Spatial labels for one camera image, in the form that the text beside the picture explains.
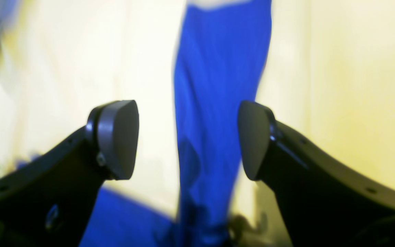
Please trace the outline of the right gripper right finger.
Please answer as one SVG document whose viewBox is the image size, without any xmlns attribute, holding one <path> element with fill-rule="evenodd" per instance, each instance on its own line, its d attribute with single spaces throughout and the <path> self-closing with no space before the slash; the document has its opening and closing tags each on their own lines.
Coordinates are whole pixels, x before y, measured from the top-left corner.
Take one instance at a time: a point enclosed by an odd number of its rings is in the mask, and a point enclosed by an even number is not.
<svg viewBox="0 0 395 247">
<path fill-rule="evenodd" d="M 242 101 L 237 126 L 243 170 L 274 193 L 295 247 L 395 247 L 395 190 L 321 150 Z"/>
</svg>

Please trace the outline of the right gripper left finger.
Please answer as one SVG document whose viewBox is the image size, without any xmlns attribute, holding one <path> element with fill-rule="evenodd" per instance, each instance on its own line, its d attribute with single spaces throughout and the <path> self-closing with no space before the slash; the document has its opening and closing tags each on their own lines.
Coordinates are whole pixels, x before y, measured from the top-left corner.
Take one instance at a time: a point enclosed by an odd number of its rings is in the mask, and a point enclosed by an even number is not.
<svg viewBox="0 0 395 247">
<path fill-rule="evenodd" d="M 0 178 L 0 247 L 77 247 L 106 180 L 131 178 L 139 136 L 134 100 L 94 108 L 87 124 Z"/>
</svg>

